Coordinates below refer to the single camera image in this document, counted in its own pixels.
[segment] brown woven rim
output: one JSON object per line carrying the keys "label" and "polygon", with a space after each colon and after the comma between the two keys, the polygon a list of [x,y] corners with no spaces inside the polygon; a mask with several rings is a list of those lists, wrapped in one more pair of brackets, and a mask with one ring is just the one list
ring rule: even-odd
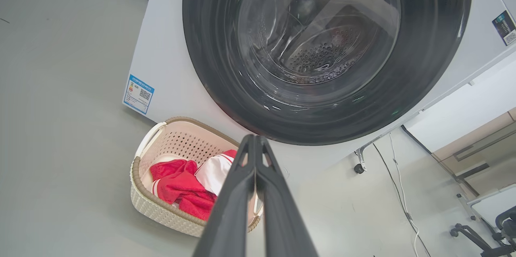
{"label": "brown woven rim", "polygon": [[[235,141],[234,139],[230,138],[229,136],[223,134],[222,132],[204,124],[204,123],[200,123],[199,121],[195,120],[195,119],[192,119],[192,118],[188,118],[188,117],[173,117],[173,118],[170,118],[168,119],[166,122],[166,124],[170,124],[170,123],[173,123],[173,122],[177,122],[177,121],[185,121],[185,122],[189,122],[189,123],[192,123],[192,124],[195,124],[205,130],[208,130],[210,131],[211,133],[219,136],[220,138],[223,138],[225,140],[227,140],[229,143],[232,143],[233,145],[235,145],[236,147],[238,147],[240,145],[240,143],[238,143],[237,141]],[[140,157],[139,156],[136,156],[135,159],[134,159],[134,163],[133,163],[133,171],[132,171],[132,176],[133,176],[133,181],[134,181],[134,184],[135,184],[135,188],[142,194],[144,195],[144,197],[146,197],[147,199],[151,200],[151,202],[159,205],[160,207],[162,207],[163,209],[187,220],[187,221],[190,221],[194,224],[197,224],[199,226],[206,226],[206,221],[204,220],[201,220],[197,217],[194,217],[188,213],[185,213],[184,211],[181,211],[180,209],[172,206],[171,204],[169,203],[166,203],[164,200],[161,200],[160,198],[158,198],[157,196],[153,195],[150,191],[148,191],[144,185],[141,183],[141,180],[140,180],[140,174],[138,173],[138,170],[139,170],[139,167],[140,167]],[[256,228],[256,226],[258,225],[258,223],[260,222],[260,217],[255,217],[253,222],[251,222],[251,224],[249,225],[248,229],[247,229],[247,232],[251,232],[254,228]]]}

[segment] white cable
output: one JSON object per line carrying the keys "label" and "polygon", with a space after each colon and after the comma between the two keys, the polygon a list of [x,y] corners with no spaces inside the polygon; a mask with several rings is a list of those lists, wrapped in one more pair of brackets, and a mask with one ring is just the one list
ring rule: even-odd
{"label": "white cable", "polygon": [[392,156],[393,156],[392,160],[394,160],[394,164],[396,165],[396,170],[398,171],[399,186],[402,188],[402,195],[403,195],[403,205],[402,206],[405,206],[405,212],[408,214],[409,222],[416,229],[416,237],[414,238],[414,246],[413,246],[413,248],[414,248],[414,253],[416,254],[416,257],[419,257],[418,250],[416,249],[416,241],[418,240],[418,236],[419,236],[420,230],[419,230],[418,226],[416,226],[414,224],[414,222],[412,221],[412,217],[409,214],[409,209],[407,208],[407,198],[405,197],[405,191],[403,189],[403,184],[402,184],[402,173],[399,170],[398,161],[396,161],[396,151],[394,150],[394,143],[392,142],[392,136],[391,136],[390,132],[389,132],[389,138],[391,140],[391,148],[392,148]]}

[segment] black sticker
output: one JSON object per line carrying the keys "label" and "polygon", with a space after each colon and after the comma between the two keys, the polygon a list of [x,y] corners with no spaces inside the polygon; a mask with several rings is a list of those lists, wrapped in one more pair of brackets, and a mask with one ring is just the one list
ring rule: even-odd
{"label": "black sticker", "polygon": [[506,46],[516,40],[516,31],[514,31],[516,28],[507,11],[495,18],[493,24]]}

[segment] floor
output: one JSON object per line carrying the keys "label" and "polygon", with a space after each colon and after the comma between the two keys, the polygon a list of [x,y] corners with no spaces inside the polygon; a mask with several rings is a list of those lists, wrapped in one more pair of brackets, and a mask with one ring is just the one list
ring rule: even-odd
{"label": "floor", "polygon": [[[129,167],[153,123],[122,105],[147,0],[0,0],[2,256],[185,256],[197,239],[138,213]],[[468,217],[459,186],[393,132],[409,211],[434,257],[479,256],[448,230]],[[394,179],[389,138],[376,142]],[[412,257],[415,233],[373,147],[306,180],[295,199],[321,257]],[[418,255],[425,256],[421,244]],[[248,235],[263,256],[263,224]]]}

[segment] front-loading washing machine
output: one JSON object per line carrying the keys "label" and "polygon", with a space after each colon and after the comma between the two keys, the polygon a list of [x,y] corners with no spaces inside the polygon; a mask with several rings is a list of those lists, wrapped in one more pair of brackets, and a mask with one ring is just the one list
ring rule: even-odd
{"label": "front-loading washing machine", "polygon": [[123,101],[264,135],[298,184],[511,53],[500,17],[503,0],[149,0]]}

